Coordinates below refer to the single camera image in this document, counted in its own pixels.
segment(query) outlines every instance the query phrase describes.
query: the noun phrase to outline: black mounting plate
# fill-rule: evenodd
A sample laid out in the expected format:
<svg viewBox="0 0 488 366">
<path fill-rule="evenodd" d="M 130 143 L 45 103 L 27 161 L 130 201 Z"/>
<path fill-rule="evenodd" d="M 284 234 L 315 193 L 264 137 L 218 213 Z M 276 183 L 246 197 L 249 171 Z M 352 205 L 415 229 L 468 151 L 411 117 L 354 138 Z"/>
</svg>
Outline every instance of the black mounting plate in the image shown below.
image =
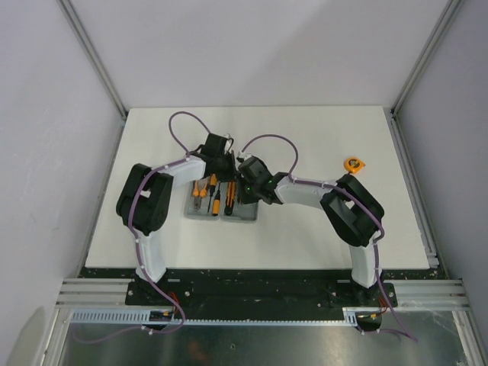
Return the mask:
<svg viewBox="0 0 488 366">
<path fill-rule="evenodd" d="M 380 307 L 377 289 L 368 292 L 350 278 L 333 278 L 333 272 L 168 270 L 158 286 L 175 293 L 189 319 L 342 320 L 343 307 Z M 396 307 L 394 286 L 384 286 Z M 137 276 L 127 288 L 125 304 L 171 305 Z"/>
</svg>

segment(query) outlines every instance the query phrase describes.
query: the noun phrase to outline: metal rail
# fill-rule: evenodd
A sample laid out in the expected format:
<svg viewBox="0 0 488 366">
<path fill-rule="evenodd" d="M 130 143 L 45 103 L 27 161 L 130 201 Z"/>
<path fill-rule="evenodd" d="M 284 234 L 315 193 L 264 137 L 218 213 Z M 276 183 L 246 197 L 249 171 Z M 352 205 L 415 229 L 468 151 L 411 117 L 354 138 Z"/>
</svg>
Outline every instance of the metal rail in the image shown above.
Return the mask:
<svg viewBox="0 0 488 366">
<path fill-rule="evenodd" d="M 90 245 L 92 244 L 93 235 L 95 234 L 95 227 L 97 226 L 98 218 L 100 217 L 101 205 L 104 202 L 105 193 L 107 192 L 108 182 L 110 181 L 110 176 L 112 169 L 114 168 L 115 158 L 117 156 L 117 151 L 119 150 L 120 142 L 122 140 L 122 135 L 124 134 L 124 126 L 120 126 L 117 132 L 114 148 L 111 152 L 111 160 L 108 164 L 107 171 L 105 172 L 104 179 L 101 185 L 101 191 L 98 194 L 97 203 L 95 206 L 95 212 L 91 217 L 90 230 L 86 236 L 85 243 L 83 244 L 82 254 L 78 265 L 76 266 L 75 275 L 79 275 L 82 268 L 85 266 L 86 258 L 88 257 L 88 251 L 90 250 Z"/>
<path fill-rule="evenodd" d="M 424 73 L 427 65 L 430 63 L 435 51 L 438 49 L 439 44 L 444 39 L 444 36 L 446 35 L 453 20 L 456 18 L 456 15 L 458 15 L 458 12 L 463 4 L 464 0 L 450 0 L 444 8 L 441 17 L 438 19 L 434 30 L 431 32 L 427 43 L 422 49 L 422 52 L 420 53 L 419 58 L 416 60 L 408 79 L 406 80 L 400 94 L 393 104 L 393 115 L 396 116 L 398 114 L 410 92 L 420 80 L 420 77 Z"/>
<path fill-rule="evenodd" d="M 171 307 L 134 307 L 125 305 L 131 280 L 73 278 L 63 282 L 56 308 L 64 309 L 137 309 L 170 310 Z M 470 304 L 461 280 L 387 281 L 395 286 L 399 311 L 469 310 Z M 365 310 L 347 308 L 346 310 Z"/>
<path fill-rule="evenodd" d="M 477 325 L 474 322 L 472 311 L 453 312 L 452 316 L 454 317 L 457 333 L 463 345 L 468 364 L 488 364 L 486 350 L 481 343 L 480 335 L 477 333 Z"/>
<path fill-rule="evenodd" d="M 61 7 L 61 11 L 66 17 L 69 25 L 73 29 L 76 38 L 78 38 L 80 45 L 82 46 L 83 51 L 85 51 L 85 55 L 90 61 L 91 65 L 93 66 L 94 71 L 96 72 L 97 76 L 99 77 L 101 83 L 105 87 L 105 90 L 108 93 L 109 98 L 111 99 L 112 103 L 118 110 L 120 117 L 122 120 L 127 119 L 127 109 L 124 107 L 124 103 L 120 99 L 117 90 L 114 87 L 114 83 L 111 81 L 106 68 L 104 67 L 103 63 L 101 63 L 100 57 L 97 54 L 96 49 L 93 46 L 90 37 L 86 33 L 85 28 L 78 16 L 76 14 L 76 10 L 73 7 L 70 0 L 56 0 Z"/>
<path fill-rule="evenodd" d="M 68 335 L 69 321 L 72 310 L 55 309 L 53 326 L 44 345 L 44 352 L 40 355 L 37 364 L 42 366 L 57 366 L 63 355 L 63 346 Z"/>
<path fill-rule="evenodd" d="M 442 261 L 441 253 L 438 252 L 435 244 L 435 234 L 425 208 L 425 201 L 420 190 L 419 180 L 417 179 L 415 169 L 413 168 L 413 163 L 398 124 L 397 117 L 394 117 L 391 112 L 385 112 L 385 114 L 396 154 L 398 155 L 400 168 L 402 169 L 403 177 L 405 178 L 412 208 L 422 234 L 422 241 L 424 242 L 427 259 L 429 260 L 431 268 L 437 268 L 439 266 L 439 260 L 441 265 L 444 262 Z"/>
</svg>

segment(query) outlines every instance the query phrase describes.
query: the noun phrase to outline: orange screwdriver handle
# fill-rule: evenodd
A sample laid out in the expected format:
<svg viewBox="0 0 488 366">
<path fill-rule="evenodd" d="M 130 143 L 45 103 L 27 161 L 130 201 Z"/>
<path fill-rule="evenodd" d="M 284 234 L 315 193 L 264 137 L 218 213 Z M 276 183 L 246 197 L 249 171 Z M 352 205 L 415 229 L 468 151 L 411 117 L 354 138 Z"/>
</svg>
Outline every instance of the orange screwdriver handle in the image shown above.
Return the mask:
<svg viewBox="0 0 488 366">
<path fill-rule="evenodd" d="M 212 216 L 218 216 L 220 209 L 220 198 L 215 197 L 213 200 Z"/>
<path fill-rule="evenodd" d="M 233 208 L 234 208 L 234 200 L 236 198 L 236 183 L 231 181 L 227 186 L 227 199 L 226 199 L 226 207 L 223 212 L 230 216 L 232 215 Z"/>
<path fill-rule="evenodd" d="M 198 197 L 199 194 L 200 192 L 198 191 L 198 181 L 195 181 L 192 196 Z"/>
<path fill-rule="evenodd" d="M 212 174 L 212 176 L 210 177 L 210 186 L 216 186 L 217 185 L 217 176 L 215 174 Z"/>
</svg>

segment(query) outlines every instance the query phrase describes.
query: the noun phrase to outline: gray tray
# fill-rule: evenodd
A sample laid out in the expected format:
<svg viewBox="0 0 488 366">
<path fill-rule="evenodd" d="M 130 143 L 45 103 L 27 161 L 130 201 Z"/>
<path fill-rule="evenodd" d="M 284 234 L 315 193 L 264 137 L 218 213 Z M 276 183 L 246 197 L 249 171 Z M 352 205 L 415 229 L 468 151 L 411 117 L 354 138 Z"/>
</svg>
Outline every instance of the gray tray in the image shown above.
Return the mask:
<svg viewBox="0 0 488 366">
<path fill-rule="evenodd" d="M 200 188 L 204 186 L 206 179 L 202 179 L 199 181 Z M 212 215 L 212 206 L 210 206 L 210 212 L 207 212 L 208 209 L 208 202 L 210 200 L 209 196 L 206 196 L 202 199 L 200 210 L 194 210 L 194 197 L 193 189 L 194 189 L 194 182 L 190 184 L 190 188 L 188 189 L 188 198 L 185 203 L 185 216 L 191 219 L 196 220 L 218 220 L 221 218 L 225 221 L 233 221 L 239 223 L 252 223 L 258 219 L 258 204 L 240 204 L 236 198 L 236 202 L 234 203 L 233 212 L 231 215 L 227 216 L 224 213 L 226 207 L 226 198 L 227 198 L 227 183 L 220 184 L 220 209 L 219 215 L 213 216 Z M 214 202 L 215 194 L 217 190 L 213 194 L 212 197 L 212 205 Z"/>
</svg>

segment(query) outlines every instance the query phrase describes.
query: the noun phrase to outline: aluminum frame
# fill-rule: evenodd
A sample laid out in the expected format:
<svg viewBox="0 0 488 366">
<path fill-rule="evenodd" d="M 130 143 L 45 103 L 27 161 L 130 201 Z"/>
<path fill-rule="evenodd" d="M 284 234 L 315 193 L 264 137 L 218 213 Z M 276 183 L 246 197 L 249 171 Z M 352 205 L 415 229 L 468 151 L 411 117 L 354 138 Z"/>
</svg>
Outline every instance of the aluminum frame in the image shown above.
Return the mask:
<svg viewBox="0 0 488 366">
<path fill-rule="evenodd" d="M 406 79 L 402 90 L 400 91 L 398 97 L 396 97 L 396 100 L 393 103 L 392 112 L 395 117 L 398 115 L 398 112 L 405 103 L 405 100 L 409 97 L 417 82 L 422 77 L 425 69 L 427 68 L 427 65 L 432 60 L 435 51 L 437 51 L 439 45 L 444 39 L 444 36 L 448 32 L 449 27 L 452 25 L 452 22 L 461 10 L 464 1 L 465 0 L 449 0 L 447 5 L 445 6 L 444 11 L 442 12 L 440 18 L 437 20 L 434 29 L 427 39 L 427 42 L 425 43 L 425 46 L 422 49 L 419 58 L 416 60 L 415 65 L 413 66 L 413 69 L 409 74 L 409 77 Z"/>
<path fill-rule="evenodd" d="M 52 331 L 44 346 L 38 364 L 57 365 L 63 355 L 63 346 L 71 323 L 136 324 L 148 314 L 148 310 L 170 310 L 171 307 L 130 307 L 124 299 L 130 279 L 67 278 L 59 292 Z M 471 364 L 488 364 L 486 352 L 474 322 L 470 303 L 462 280 L 401 280 L 388 281 L 395 285 L 399 312 L 450 311 Z M 219 322 L 192 321 L 188 325 L 204 326 L 355 326 L 355 311 L 375 308 L 343 308 L 345 318 L 341 322 Z"/>
<path fill-rule="evenodd" d="M 126 120 L 127 109 L 125 108 L 124 103 L 122 102 L 119 94 L 117 93 L 114 83 L 111 81 L 111 78 L 108 75 L 104 64 L 101 62 L 100 57 L 98 56 L 98 53 L 95 47 L 93 46 L 90 37 L 88 36 L 88 33 L 86 33 L 86 30 L 83 27 L 83 23 L 80 20 L 78 14 L 76 13 L 73 4 L 71 3 L 70 0 L 56 0 L 56 1 L 59 7 L 61 8 L 61 11 L 65 15 L 69 25 L 73 29 L 76 38 L 78 38 L 80 46 L 85 52 L 88 61 L 93 66 L 93 70 L 95 71 L 95 73 L 97 74 L 97 76 L 101 81 L 101 84 L 104 86 L 105 90 L 107 91 L 108 97 L 110 98 L 115 108 L 119 112 L 120 118 L 122 118 L 122 120 Z"/>
<path fill-rule="evenodd" d="M 403 177 L 405 179 L 406 189 L 409 192 L 410 202 L 412 203 L 417 225 L 422 235 L 422 241 L 425 246 L 425 253 L 429 265 L 431 268 L 437 268 L 443 263 L 441 253 L 438 252 L 435 244 L 435 232 L 425 208 L 425 200 L 423 199 L 419 180 L 415 173 L 408 147 L 398 123 L 398 117 L 394 117 L 393 113 L 390 111 L 385 111 L 385 116 L 387 118 L 388 127 L 390 128 L 390 134 L 398 156 L 400 168 L 402 169 Z"/>
</svg>

